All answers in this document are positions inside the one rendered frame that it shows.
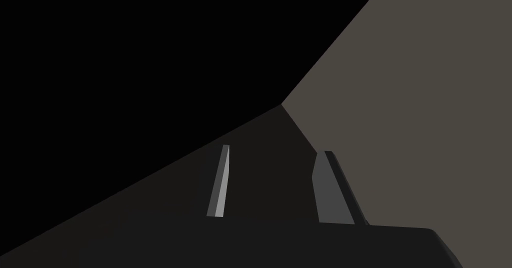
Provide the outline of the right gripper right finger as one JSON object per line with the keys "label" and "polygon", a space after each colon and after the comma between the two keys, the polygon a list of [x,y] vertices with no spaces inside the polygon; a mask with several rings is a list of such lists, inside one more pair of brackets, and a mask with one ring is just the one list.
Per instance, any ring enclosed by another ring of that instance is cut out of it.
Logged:
{"label": "right gripper right finger", "polygon": [[311,179],[320,223],[369,225],[333,151],[317,153]]}

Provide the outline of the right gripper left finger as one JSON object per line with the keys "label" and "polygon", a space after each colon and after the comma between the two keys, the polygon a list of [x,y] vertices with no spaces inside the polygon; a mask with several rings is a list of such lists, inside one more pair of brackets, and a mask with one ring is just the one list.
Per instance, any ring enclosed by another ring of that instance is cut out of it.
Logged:
{"label": "right gripper left finger", "polygon": [[230,146],[216,145],[210,149],[201,166],[197,196],[197,214],[201,217],[222,218],[230,175]]}

